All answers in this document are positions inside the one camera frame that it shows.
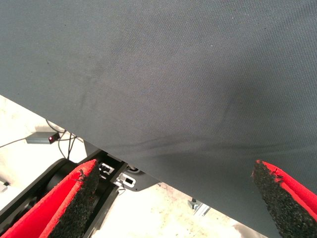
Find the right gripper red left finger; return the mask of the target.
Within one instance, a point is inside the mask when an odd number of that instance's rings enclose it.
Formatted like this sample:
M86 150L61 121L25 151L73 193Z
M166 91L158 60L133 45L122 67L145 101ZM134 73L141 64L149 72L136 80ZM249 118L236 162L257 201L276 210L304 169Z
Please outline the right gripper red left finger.
M97 160L77 166L3 235L4 238L80 238L96 200Z

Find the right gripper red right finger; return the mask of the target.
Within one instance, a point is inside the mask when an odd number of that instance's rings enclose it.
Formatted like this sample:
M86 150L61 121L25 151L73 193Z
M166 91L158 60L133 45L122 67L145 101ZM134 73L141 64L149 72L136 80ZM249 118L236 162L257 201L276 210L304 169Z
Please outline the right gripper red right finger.
M253 181L283 238L317 236L317 195L281 168L257 160Z

